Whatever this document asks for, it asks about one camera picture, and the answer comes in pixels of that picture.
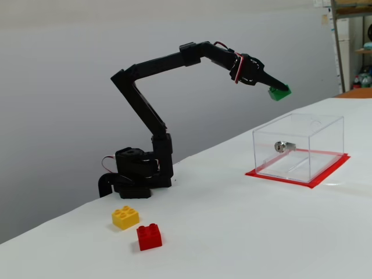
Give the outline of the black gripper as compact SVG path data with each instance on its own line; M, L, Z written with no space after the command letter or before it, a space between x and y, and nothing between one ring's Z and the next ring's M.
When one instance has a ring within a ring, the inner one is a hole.
M246 53L235 53L236 60L230 70L230 77L236 83L246 85L263 84L276 90L286 90L287 86L267 74L264 71L264 64Z

